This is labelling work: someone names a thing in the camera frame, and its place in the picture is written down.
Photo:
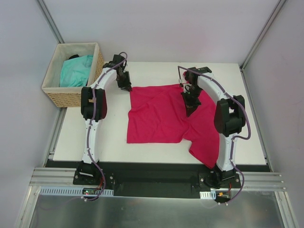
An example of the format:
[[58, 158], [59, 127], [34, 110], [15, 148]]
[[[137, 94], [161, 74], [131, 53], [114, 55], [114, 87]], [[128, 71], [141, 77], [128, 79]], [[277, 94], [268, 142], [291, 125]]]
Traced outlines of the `pink t shirt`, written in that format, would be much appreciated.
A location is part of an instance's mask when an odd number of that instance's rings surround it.
[[216, 165], [219, 133], [214, 126], [216, 105], [201, 92], [201, 105], [190, 116], [179, 85], [134, 87], [130, 93], [127, 143], [191, 142], [189, 153], [208, 168]]

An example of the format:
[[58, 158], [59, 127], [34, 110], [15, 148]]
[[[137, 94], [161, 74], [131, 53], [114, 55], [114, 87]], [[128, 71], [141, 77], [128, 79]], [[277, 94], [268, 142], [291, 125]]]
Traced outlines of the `wicker basket with liner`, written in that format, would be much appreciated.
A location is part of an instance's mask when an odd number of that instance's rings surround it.
[[64, 61], [69, 57], [93, 55], [93, 62], [88, 78], [91, 85], [101, 74], [105, 64], [98, 43], [67, 43], [58, 44], [50, 61], [42, 84], [43, 92], [57, 107], [79, 107], [81, 103], [81, 87], [60, 87], [60, 73]]

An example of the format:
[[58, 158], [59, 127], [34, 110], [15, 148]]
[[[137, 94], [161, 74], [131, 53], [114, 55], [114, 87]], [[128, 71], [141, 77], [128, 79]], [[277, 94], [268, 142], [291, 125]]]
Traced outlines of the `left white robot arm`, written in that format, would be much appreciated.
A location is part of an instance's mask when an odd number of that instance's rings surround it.
[[107, 114], [105, 89], [114, 81], [121, 90], [132, 91], [129, 72], [125, 70], [127, 53], [115, 54], [106, 63], [100, 76], [90, 85], [81, 89], [81, 115], [85, 120], [85, 146], [82, 160], [75, 172], [76, 181], [85, 181], [91, 185], [105, 183], [105, 178], [98, 165], [96, 152], [97, 134]]

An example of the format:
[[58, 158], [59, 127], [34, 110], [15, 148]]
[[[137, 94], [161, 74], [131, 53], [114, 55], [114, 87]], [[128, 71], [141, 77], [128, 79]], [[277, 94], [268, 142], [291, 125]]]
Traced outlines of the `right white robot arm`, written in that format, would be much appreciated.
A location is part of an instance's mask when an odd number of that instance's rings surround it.
[[236, 140], [247, 122], [244, 97], [229, 95], [213, 78], [213, 73], [208, 67], [191, 67], [183, 70], [183, 77], [190, 85], [189, 88], [184, 86], [181, 93], [186, 116], [189, 117], [201, 105], [199, 95], [202, 91], [216, 104], [214, 126], [219, 133], [219, 156], [215, 167], [203, 178], [203, 182], [214, 189], [223, 188], [236, 176]]

